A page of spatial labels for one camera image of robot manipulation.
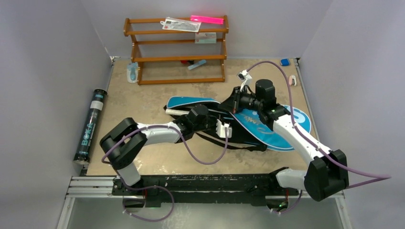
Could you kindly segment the blue racket bag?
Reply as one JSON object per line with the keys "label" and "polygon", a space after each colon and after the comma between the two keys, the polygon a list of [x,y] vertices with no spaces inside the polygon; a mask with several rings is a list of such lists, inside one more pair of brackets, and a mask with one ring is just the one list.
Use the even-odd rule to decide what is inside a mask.
{"label": "blue racket bag", "polygon": [[285,139],[259,120],[256,111],[245,109],[240,113],[232,114],[219,109],[219,103],[212,98],[173,96],[169,98],[164,110],[189,111],[196,105],[202,104],[208,108],[210,115],[230,125],[234,133],[228,140],[229,143],[244,145],[243,148],[250,151],[264,151],[264,146],[279,152],[294,150]]}

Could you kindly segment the black shuttlecock tube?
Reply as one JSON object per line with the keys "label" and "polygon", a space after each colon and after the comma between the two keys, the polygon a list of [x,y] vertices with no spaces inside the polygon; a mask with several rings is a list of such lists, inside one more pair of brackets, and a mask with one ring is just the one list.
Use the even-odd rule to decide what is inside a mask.
{"label": "black shuttlecock tube", "polygon": [[93,91],[92,101],[73,158],[73,162],[79,165],[88,165],[90,162],[90,153],[93,145],[92,139],[97,129],[106,98],[107,91],[103,89],[95,89]]}

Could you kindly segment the blue badminton racket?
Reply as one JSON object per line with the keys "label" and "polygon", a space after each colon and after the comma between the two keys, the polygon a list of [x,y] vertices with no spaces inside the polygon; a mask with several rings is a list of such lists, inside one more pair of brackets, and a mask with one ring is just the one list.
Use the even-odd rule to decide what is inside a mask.
{"label": "blue badminton racket", "polygon": [[181,116],[181,115],[187,115],[189,111],[184,111],[184,110],[176,110],[176,109],[169,109],[167,108],[165,110],[165,113],[167,115],[176,115],[176,116]]}

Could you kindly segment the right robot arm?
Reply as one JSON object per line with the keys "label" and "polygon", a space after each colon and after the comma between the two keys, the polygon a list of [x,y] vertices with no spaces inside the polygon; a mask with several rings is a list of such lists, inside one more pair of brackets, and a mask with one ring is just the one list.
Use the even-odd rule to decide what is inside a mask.
{"label": "right robot arm", "polygon": [[240,86],[235,87],[218,107],[233,115],[245,109],[257,112],[260,121],[285,139],[306,162],[306,170],[286,168],[278,171],[268,181],[272,193],[280,194],[286,188],[294,188],[306,191],[315,201],[321,201],[349,187],[346,155],[341,150],[331,150],[305,132],[295,122],[293,109],[288,110],[277,102],[271,80],[258,80],[254,94]]}

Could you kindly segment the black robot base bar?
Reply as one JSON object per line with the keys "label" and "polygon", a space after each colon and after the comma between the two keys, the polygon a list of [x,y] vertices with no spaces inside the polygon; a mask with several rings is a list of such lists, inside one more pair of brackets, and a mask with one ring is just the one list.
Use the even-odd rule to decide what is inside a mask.
{"label": "black robot base bar", "polygon": [[276,184],[274,174],[142,175],[131,188],[113,179],[112,195],[146,199],[148,208],[162,203],[250,204],[254,207],[286,205],[299,191]]}

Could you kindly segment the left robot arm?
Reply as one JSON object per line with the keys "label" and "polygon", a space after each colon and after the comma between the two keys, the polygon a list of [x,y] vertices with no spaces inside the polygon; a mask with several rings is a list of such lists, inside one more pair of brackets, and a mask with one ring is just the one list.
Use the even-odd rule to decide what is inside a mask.
{"label": "left robot arm", "polygon": [[125,118],[100,140],[99,145],[105,153],[102,162],[112,166],[130,195],[137,195],[142,190],[142,182],[133,161],[143,147],[186,143],[194,133],[202,131],[214,131],[226,141],[232,136],[230,124],[211,115],[204,105],[198,105],[166,124],[147,125]]}

